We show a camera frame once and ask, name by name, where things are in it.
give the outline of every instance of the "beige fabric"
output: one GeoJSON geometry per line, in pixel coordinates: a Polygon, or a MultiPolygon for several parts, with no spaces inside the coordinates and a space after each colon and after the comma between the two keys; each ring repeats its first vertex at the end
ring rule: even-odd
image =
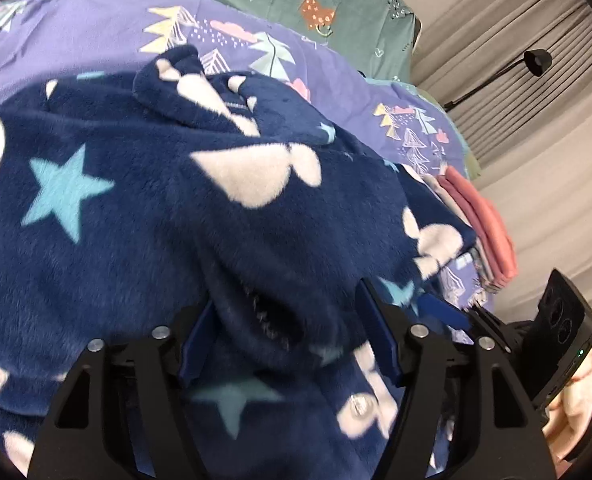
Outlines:
{"type": "Polygon", "coordinates": [[[542,429],[559,463],[579,443],[592,415],[592,349],[569,383],[548,406],[549,422],[542,429]]]}
{"type": "Polygon", "coordinates": [[[592,306],[592,11],[584,0],[464,0],[423,31],[412,70],[446,102],[529,48],[554,55],[547,74],[514,69],[450,113],[514,240],[520,275],[495,301],[507,321],[533,317],[553,267],[592,306]]]}

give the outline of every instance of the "curtain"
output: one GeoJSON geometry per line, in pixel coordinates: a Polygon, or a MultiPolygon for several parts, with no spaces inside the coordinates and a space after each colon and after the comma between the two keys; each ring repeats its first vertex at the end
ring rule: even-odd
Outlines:
{"type": "Polygon", "coordinates": [[[495,301],[505,320],[536,311],[557,267],[592,306],[592,10],[585,0],[463,0],[423,34],[414,84],[447,102],[525,50],[546,48],[542,77],[524,66],[454,108],[479,158],[474,184],[501,212],[520,275],[495,301]]]}

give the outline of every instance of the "teal star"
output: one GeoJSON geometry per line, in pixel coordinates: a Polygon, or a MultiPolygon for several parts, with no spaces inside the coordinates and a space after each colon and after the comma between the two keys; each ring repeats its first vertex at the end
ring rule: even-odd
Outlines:
{"type": "Polygon", "coordinates": [[[331,144],[335,140],[335,128],[325,123],[320,123],[319,128],[327,134],[327,144],[331,144]]]}
{"type": "MultiPolygon", "coordinates": [[[[396,306],[407,306],[413,298],[413,282],[410,280],[406,285],[405,288],[400,288],[397,283],[390,282],[384,278],[378,277],[378,280],[386,286],[387,291],[389,292],[389,296],[391,297],[391,304],[396,306]]],[[[413,311],[418,316],[418,307],[416,306],[413,311]]]]}
{"type": "Polygon", "coordinates": [[[336,347],[336,346],[318,346],[318,345],[310,345],[309,351],[312,354],[316,354],[320,356],[320,366],[327,366],[328,364],[333,363],[338,359],[341,355],[343,355],[343,349],[336,347]]]}
{"type": "Polygon", "coordinates": [[[191,394],[191,400],[215,402],[225,429],[235,440],[240,431],[240,418],[249,402],[280,402],[283,397],[260,379],[250,377],[236,382],[199,388],[191,394]]]}
{"type": "Polygon", "coordinates": [[[41,190],[21,221],[22,226],[38,222],[54,213],[65,232],[74,243],[78,243],[80,202],[114,187],[111,180],[83,174],[84,160],[84,144],[62,166],[43,158],[30,160],[29,164],[41,190]]]}
{"type": "Polygon", "coordinates": [[[383,158],[382,161],[384,162],[385,166],[390,167],[392,170],[396,171],[396,173],[400,173],[400,170],[398,170],[398,167],[393,162],[386,160],[386,158],[383,158]]]}

